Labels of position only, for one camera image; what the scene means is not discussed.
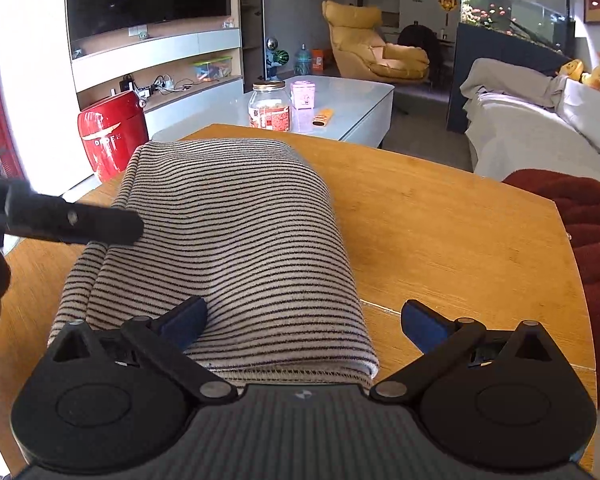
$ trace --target white coffee table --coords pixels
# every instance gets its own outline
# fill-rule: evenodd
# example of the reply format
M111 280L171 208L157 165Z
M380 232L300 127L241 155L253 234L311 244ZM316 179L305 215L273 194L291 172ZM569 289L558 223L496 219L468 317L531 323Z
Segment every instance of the white coffee table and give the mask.
M286 88L289 89L291 83L296 80L315 83L315 108L292 108L293 133L364 144L373 148L382 142L391 123L394 86L339 77L296 76L286 80ZM251 92L248 92L236 100L214 104L156 132L152 140L179 140L210 124L249 126L247 104L250 97ZM333 109L331 121L323 127L313 126L312 119L323 108Z

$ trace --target fish tank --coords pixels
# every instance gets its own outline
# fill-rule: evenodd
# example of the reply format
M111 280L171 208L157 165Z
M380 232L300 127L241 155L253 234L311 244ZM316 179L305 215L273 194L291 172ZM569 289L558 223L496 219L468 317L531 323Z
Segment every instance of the fish tank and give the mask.
M562 53L567 43L567 16L524 0L462 0L460 22L522 38Z

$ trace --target wooden table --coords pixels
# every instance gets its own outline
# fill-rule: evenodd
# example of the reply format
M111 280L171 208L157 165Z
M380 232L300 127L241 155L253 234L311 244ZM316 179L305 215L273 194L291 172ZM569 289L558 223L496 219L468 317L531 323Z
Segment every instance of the wooden table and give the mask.
M193 136L272 137L293 146L331 190L381 380L420 353L399 312L415 298L455 319L512 330L541 321L596 399L593 342L580 278L552 202L471 173L317 137L214 124ZM85 202L108 204L119 178ZM45 350L64 278L80 246L24 240L9 255L0 320L0 450L12 473L24 460L9 416ZM583 465L590 468L589 449Z

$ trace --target orange object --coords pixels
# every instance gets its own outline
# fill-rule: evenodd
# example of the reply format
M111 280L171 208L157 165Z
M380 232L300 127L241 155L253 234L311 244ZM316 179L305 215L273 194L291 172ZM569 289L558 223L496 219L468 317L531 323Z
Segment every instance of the orange object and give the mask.
M324 69L324 50L321 48L314 48L311 51L312 56L312 69L314 72L322 72Z
M325 108L324 110L320 110L318 114L314 117L313 125L314 126L326 126L333 115L333 110L331 108Z
M458 0L438 0L438 3L445 12L450 12L458 6Z

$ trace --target yellow armchair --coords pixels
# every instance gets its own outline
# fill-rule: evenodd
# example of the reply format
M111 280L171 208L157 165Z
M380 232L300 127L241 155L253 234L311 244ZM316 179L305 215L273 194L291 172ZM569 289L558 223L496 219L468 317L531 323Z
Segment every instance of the yellow armchair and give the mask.
M421 48L385 43L374 28L381 24L377 7L322 3L329 23L331 47L340 75L380 82L421 82L429 73L429 58Z

